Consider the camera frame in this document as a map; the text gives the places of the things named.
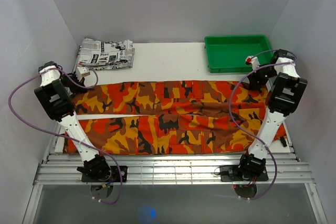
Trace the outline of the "orange camouflage trousers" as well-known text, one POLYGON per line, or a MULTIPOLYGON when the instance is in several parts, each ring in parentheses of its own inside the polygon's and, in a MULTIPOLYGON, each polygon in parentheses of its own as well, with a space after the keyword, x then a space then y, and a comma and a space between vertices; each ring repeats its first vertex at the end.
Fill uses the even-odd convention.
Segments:
POLYGON ((94 147, 111 154, 246 151, 266 113, 268 89, 233 81, 122 82, 72 98, 94 147))

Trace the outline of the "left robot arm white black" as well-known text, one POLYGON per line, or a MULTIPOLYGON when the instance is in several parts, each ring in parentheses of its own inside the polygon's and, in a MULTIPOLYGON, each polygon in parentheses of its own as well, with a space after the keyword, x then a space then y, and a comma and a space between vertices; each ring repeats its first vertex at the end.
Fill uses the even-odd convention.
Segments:
POLYGON ((93 148, 77 119, 72 97, 86 93, 84 78, 79 79, 75 72, 65 74, 62 67, 50 61, 38 68, 41 74, 40 87, 34 93, 50 119, 57 121, 72 138, 83 162, 77 171, 93 180, 105 182, 111 177, 111 168, 106 159, 93 148))

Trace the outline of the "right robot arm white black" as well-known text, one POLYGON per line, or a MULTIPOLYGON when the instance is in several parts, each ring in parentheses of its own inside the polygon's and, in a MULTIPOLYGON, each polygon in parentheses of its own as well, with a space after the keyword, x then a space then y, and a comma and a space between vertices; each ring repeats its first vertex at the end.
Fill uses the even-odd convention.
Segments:
POLYGON ((251 90, 261 90, 269 79, 273 84, 266 97, 266 114, 255 140, 242 155, 237 167, 238 177, 242 180, 256 179, 266 174, 267 148, 287 116, 297 109, 308 81, 296 72, 296 56, 287 50, 269 50, 273 57, 269 64, 260 64, 258 53, 248 56, 245 63, 252 72, 246 77, 251 90))

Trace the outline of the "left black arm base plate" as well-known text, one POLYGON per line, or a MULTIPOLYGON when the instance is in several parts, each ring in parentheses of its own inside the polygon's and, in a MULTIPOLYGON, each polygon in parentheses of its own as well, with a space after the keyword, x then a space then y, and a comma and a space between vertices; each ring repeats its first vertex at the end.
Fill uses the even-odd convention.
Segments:
MULTIPOLYGON (((99 179, 93 179, 90 178, 89 176, 82 174, 81 177, 81 182, 84 183, 108 183, 108 182, 120 182, 120 174, 118 171, 117 166, 110 166, 110 175, 111 177, 109 179, 105 179, 105 180, 99 180, 99 179)), ((126 182, 127 181, 127 175, 128 175, 128 167, 127 166, 120 166, 120 172, 121 172, 121 178, 122 178, 122 182, 126 182)))

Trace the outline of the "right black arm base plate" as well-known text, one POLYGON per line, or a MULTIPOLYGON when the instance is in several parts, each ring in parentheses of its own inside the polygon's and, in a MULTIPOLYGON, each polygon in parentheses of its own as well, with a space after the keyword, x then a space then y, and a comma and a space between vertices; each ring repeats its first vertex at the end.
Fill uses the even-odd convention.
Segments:
POLYGON ((222 182, 233 182, 233 181, 242 181, 242 182, 266 182, 269 177, 267 171, 264 171, 261 174, 257 174, 251 170, 245 168, 240 168, 239 165, 224 165, 219 167, 219 176, 221 177, 222 182))

